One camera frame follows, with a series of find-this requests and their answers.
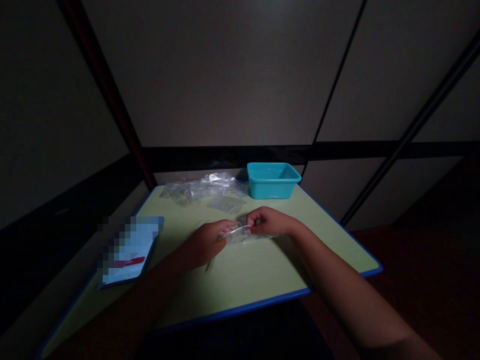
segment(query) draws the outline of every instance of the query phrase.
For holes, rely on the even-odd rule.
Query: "clear plastic bag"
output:
[[[248,196],[246,182],[238,181],[228,172],[216,172],[205,175],[200,180],[167,183],[159,197],[171,198],[178,206],[185,208],[199,204],[203,198],[225,194],[235,194],[239,198],[245,198]],[[230,208],[235,210],[234,206],[225,205],[225,209]]]
[[[210,200],[207,208],[218,209],[227,214],[238,214],[247,202],[242,199],[216,194]]]
[[[226,238],[228,244],[247,244],[258,239],[273,238],[270,234],[251,234],[249,233],[250,226],[247,225],[247,217],[242,216],[237,220],[237,226],[232,226],[232,231],[219,237],[219,239]]]

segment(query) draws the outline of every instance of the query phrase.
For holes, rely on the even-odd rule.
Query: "red floor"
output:
[[[370,284],[444,359],[480,358],[480,241],[472,224],[353,233],[384,267]],[[302,302],[335,357],[358,359],[320,297]]]

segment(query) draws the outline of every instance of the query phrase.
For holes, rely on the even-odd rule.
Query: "light green tabletop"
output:
[[[179,246],[201,221],[235,220],[248,212],[268,206],[293,216],[307,225],[325,244],[364,276],[381,271],[381,265],[350,234],[332,219],[300,186],[290,199],[254,200],[250,197],[241,213],[227,214],[208,208],[210,198],[200,205],[179,207],[169,198],[160,198],[163,186],[157,186],[137,216],[163,216],[164,229],[156,242],[147,264],[153,267]],[[132,283],[97,290],[94,276],[71,310],[47,341],[41,358],[81,328],[110,303],[121,296]],[[186,275],[167,306],[161,310],[158,329],[178,325],[193,319],[226,314],[245,309],[266,300],[285,300],[285,295],[301,294],[310,286],[307,273],[287,236],[261,238],[247,243],[228,244],[215,258],[213,265],[199,268]]]

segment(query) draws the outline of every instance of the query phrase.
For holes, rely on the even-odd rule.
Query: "teal plastic basket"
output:
[[[250,195],[253,199],[289,199],[302,177],[286,162],[247,164]]]

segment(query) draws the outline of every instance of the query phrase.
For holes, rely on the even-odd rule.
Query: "white wall panel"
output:
[[[461,159],[452,156],[398,160],[346,224],[346,229],[392,224]]]
[[[480,59],[473,63],[414,142],[480,140]]]
[[[369,0],[317,140],[399,139],[479,28],[478,0]]]
[[[128,153],[54,1],[2,2],[0,228]]]
[[[301,187],[339,222],[384,160],[310,161]]]
[[[143,146],[311,144],[361,0],[83,0]]]

